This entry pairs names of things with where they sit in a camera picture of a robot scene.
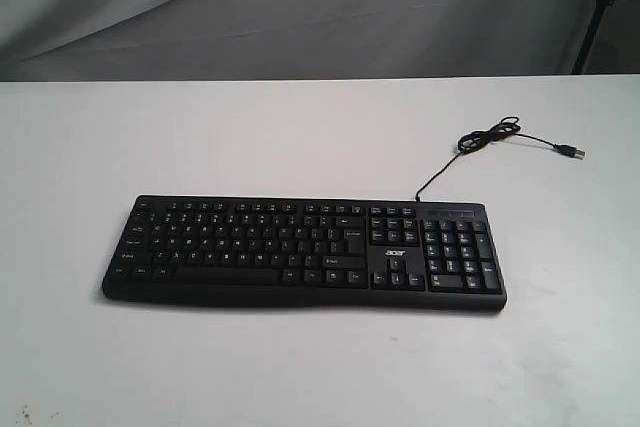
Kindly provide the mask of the black acer keyboard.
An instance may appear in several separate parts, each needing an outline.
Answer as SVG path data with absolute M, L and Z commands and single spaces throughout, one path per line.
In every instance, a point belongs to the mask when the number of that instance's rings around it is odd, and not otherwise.
M 118 301 L 239 308 L 507 301 L 476 203 L 141 196 L 101 287 Z

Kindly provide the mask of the grey backdrop cloth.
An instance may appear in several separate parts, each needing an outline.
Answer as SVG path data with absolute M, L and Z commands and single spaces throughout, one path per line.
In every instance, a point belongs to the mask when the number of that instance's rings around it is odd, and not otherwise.
M 1 0 L 6 81 L 557 75 L 596 0 Z

